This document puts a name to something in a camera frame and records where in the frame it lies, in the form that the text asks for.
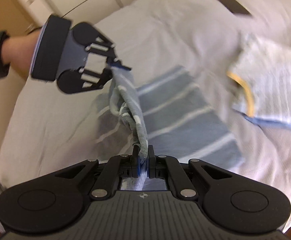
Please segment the person forearm dark sleeve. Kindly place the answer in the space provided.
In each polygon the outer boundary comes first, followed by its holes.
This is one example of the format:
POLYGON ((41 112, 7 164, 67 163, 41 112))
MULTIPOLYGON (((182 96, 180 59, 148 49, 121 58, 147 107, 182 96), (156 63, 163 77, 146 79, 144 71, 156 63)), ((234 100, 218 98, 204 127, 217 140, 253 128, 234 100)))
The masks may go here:
POLYGON ((14 37, 0 31, 0 79, 7 77, 10 68, 27 79, 40 31, 36 28, 27 35, 14 37))

